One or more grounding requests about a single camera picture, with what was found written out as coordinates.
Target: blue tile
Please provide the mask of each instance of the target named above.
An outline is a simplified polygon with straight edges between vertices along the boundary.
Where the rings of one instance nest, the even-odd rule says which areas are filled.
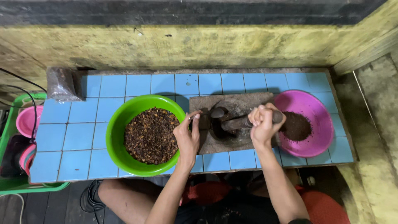
[[[264,73],[243,74],[243,78],[245,80],[245,89],[247,93],[268,91]]]
[[[176,101],[176,97],[175,96],[165,96],[165,97],[172,99],[174,102]]]
[[[151,75],[127,75],[126,96],[150,94]]]
[[[176,169],[176,166],[174,165],[172,168],[166,170],[165,172],[163,172],[162,174],[172,174],[174,172],[174,170]]]
[[[269,92],[280,93],[289,90],[285,74],[265,74],[265,81]]]
[[[174,74],[152,75],[151,94],[174,95]]]
[[[330,84],[326,73],[306,73],[310,92],[330,92]]]
[[[292,167],[292,166],[303,166],[307,165],[307,160],[305,158],[295,157],[288,154],[283,149],[279,151],[281,153],[282,166]]]
[[[94,130],[93,149],[106,149],[105,134],[108,122],[96,123]]]
[[[272,151],[274,152],[275,158],[276,158],[276,160],[278,161],[279,165],[282,165],[281,154],[280,154],[280,152],[279,152],[279,148],[278,148],[278,147],[272,148]],[[257,168],[261,168],[261,163],[260,163],[260,159],[258,158],[257,151],[254,150],[254,153],[255,153],[255,156],[256,156],[256,165],[257,165]]]
[[[58,181],[87,180],[91,150],[64,151]]]
[[[203,155],[197,155],[195,165],[193,166],[191,173],[203,172]]]
[[[308,165],[321,165],[321,164],[330,164],[332,160],[330,159],[329,150],[326,150],[320,155],[317,155],[313,158],[307,158]]]
[[[117,172],[117,165],[112,161],[106,149],[91,152],[89,179],[117,177]]]
[[[330,158],[333,163],[354,162],[347,137],[336,137],[329,146]]]
[[[37,152],[30,167],[32,183],[55,182],[62,152]]]
[[[310,85],[308,84],[307,75],[305,73],[286,73],[287,84],[289,89],[297,89],[309,92]]]
[[[116,110],[124,103],[124,97],[100,98],[98,102],[96,122],[110,121]]]
[[[198,74],[176,74],[176,95],[199,94]]]
[[[336,114],[339,112],[337,110],[336,102],[334,101],[332,92],[314,92],[311,94],[318,98],[319,101],[325,105],[329,113]]]
[[[246,93],[242,73],[221,74],[224,94]]]
[[[121,170],[121,169],[119,168],[118,177],[135,177],[135,175],[130,174],[130,173],[126,172],[126,171],[123,171],[123,170]]]
[[[99,97],[101,87],[101,75],[82,76],[82,94],[83,97]]]
[[[199,74],[200,95],[222,94],[221,74]]]
[[[127,102],[127,101],[129,101],[129,100],[131,100],[131,99],[133,99],[133,98],[135,98],[135,96],[125,97],[125,102]]]
[[[63,150],[91,149],[94,123],[68,124]]]
[[[203,155],[203,168],[205,172],[230,170],[229,153],[219,152]]]
[[[66,124],[41,124],[37,130],[37,151],[61,151]]]
[[[184,110],[184,112],[189,113],[189,98],[194,96],[199,95],[176,96],[176,103]]]
[[[231,164],[231,169],[256,168],[254,149],[230,151],[229,161]]]
[[[332,117],[333,121],[334,136],[335,137],[345,136],[346,134],[343,128],[343,124],[340,120],[339,114],[330,114],[330,116]]]
[[[40,123],[66,123],[68,122],[70,102],[55,102],[54,99],[48,99],[44,103]]]
[[[98,98],[87,98],[86,101],[72,102],[69,123],[95,122]]]
[[[126,75],[104,75],[101,82],[100,97],[125,96]]]

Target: plastic bag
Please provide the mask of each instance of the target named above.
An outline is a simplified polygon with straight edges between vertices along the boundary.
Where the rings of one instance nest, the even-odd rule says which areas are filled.
[[[57,102],[83,101],[81,76],[70,68],[47,68],[47,98]]]

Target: white cable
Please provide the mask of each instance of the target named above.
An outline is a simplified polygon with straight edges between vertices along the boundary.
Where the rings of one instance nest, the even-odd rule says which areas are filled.
[[[22,208],[21,208],[21,215],[20,215],[20,224],[22,224],[22,214],[23,214],[23,207],[25,205],[25,201],[23,200],[23,197],[19,194],[11,194],[11,195],[17,195],[21,200],[22,200]]]

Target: ground coffee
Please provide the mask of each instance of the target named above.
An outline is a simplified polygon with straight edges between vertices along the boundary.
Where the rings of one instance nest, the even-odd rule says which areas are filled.
[[[302,141],[312,132],[311,124],[301,114],[296,114],[290,111],[283,112],[286,115],[286,122],[279,131],[292,141]]]
[[[125,129],[124,145],[136,160],[146,164],[169,161],[178,150],[173,129],[179,125],[174,114],[151,108],[135,116]]]

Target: wooden pestle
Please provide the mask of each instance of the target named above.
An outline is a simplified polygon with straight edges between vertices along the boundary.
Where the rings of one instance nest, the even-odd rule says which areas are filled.
[[[278,124],[282,122],[282,112],[274,110],[272,113],[272,123]],[[232,120],[227,120],[224,121],[221,124],[221,128],[224,131],[231,131],[231,130],[236,130],[236,129],[241,129],[241,128],[251,128],[253,127],[253,124],[249,121],[248,116],[244,116],[241,118],[236,118]]]

